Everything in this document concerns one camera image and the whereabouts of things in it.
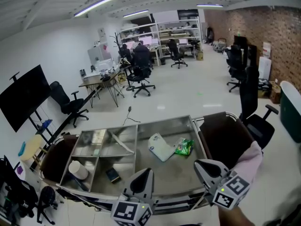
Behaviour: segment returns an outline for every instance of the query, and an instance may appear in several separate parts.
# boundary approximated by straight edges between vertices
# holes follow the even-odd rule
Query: red brick wall
[[[232,11],[205,10],[214,38],[225,37],[233,44],[238,32],[256,45],[258,57],[263,42],[271,43],[270,79],[291,82],[301,92],[301,9],[254,7]]]

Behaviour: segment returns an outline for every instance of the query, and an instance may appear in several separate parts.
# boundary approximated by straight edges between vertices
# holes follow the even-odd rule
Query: wooden stool
[[[20,160],[27,161],[31,158],[34,159],[34,161],[41,166],[41,160],[36,156],[36,153],[39,149],[41,149],[43,152],[47,153],[45,149],[41,147],[42,144],[42,136],[41,135],[34,135],[25,146],[25,150],[22,156],[20,156]]]

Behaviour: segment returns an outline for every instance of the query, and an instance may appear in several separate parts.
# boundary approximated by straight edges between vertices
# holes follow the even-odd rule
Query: cardboard box
[[[197,59],[198,59],[199,61],[203,61],[203,60],[204,60],[204,54],[203,54],[202,51],[198,52],[198,57],[197,57]]]
[[[269,97],[269,99],[274,103],[274,104],[279,104],[280,103],[280,95],[281,95],[281,88],[274,82],[270,81],[272,84],[272,92]]]

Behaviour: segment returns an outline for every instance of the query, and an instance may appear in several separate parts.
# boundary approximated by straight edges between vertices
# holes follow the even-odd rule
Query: stool leg
[[[39,158],[37,158],[36,155],[33,155],[32,158],[34,159],[34,161],[35,161],[39,166],[41,166],[41,163],[40,163],[41,161],[40,161]]]
[[[46,151],[44,148],[40,147],[40,149],[41,149],[43,152],[47,153],[47,151]]]

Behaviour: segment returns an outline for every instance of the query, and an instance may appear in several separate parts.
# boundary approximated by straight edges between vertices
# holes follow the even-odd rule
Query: flat screen tv
[[[41,65],[38,65],[0,95],[0,109],[15,132],[49,97],[50,91]]]

